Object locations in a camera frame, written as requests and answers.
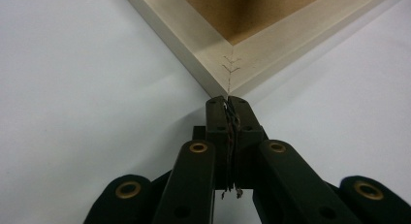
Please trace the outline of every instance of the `circular hole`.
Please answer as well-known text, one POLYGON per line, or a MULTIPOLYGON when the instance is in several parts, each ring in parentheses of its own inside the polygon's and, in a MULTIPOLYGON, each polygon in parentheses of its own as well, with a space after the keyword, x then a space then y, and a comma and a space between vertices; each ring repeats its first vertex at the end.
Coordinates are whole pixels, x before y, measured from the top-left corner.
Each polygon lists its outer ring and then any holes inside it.
POLYGON ((364 182, 364 181, 357 181, 354 184, 354 188, 356 191, 361 194, 362 196, 371 199, 371 200, 381 200, 384 198, 383 192, 380 189, 375 187, 374 185, 364 182))
POLYGON ((133 198, 140 193, 142 186, 136 181, 126 181, 115 189, 115 196, 119 199, 133 198))
POLYGON ((336 213, 332 208, 328 208, 328 207, 321 207, 319 209, 320 214, 327 218, 327 219, 335 219, 336 218, 336 213))
POLYGON ((285 146, 282 144, 270 144, 269 147, 272 151, 277 153, 282 153, 286 150, 285 146))
POLYGON ((191 144, 190 150, 194 153, 203 153, 206 151, 207 147, 206 144, 191 144))
POLYGON ((242 130, 244 130, 244 131, 251 131, 252 129, 253 129, 253 127, 251 127, 251 126, 242 127, 242 130))
POLYGON ((181 206, 174 210, 174 215, 177 218, 185 218, 190 215, 191 209, 189 207, 181 206))

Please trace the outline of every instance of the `white surface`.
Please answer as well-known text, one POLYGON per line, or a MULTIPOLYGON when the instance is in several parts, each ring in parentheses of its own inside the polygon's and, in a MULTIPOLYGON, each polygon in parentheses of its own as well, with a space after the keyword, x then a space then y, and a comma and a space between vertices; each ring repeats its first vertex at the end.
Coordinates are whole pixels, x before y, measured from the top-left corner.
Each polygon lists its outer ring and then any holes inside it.
MULTIPOLYGON (((384 2, 243 97, 324 180, 408 203, 410 13, 384 2)), ((207 99, 126 0, 0 0, 0 223, 81 223, 116 177, 158 177, 207 99)), ((258 223, 234 196, 214 222, 258 223)))

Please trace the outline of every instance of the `wooden frame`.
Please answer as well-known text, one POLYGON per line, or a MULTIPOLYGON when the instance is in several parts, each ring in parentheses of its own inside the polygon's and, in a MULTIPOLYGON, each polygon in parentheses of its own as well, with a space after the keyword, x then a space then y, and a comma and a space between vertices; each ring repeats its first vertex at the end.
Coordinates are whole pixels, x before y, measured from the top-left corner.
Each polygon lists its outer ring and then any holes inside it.
POLYGON ((211 96, 240 96, 381 0, 317 0, 231 45, 185 0, 129 0, 211 96))

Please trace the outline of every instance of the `white table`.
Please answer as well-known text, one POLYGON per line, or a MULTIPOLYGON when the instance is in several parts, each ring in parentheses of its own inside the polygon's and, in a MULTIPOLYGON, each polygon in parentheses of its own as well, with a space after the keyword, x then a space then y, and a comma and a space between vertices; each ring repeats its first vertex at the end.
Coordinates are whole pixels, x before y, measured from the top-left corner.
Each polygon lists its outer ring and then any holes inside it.
MULTIPOLYGON (((324 180, 408 203, 410 13, 385 1, 243 97, 324 180)), ((81 223, 113 179, 160 176, 207 99, 126 0, 0 0, 0 223, 81 223)), ((251 195, 214 222, 258 223, 251 195)))

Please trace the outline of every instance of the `brown panel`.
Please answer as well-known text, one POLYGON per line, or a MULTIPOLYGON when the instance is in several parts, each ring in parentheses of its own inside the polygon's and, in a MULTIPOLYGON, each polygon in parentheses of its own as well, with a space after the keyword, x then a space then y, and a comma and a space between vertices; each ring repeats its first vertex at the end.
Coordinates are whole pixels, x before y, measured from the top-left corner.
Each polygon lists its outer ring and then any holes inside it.
POLYGON ((235 45, 316 0, 187 0, 235 45))

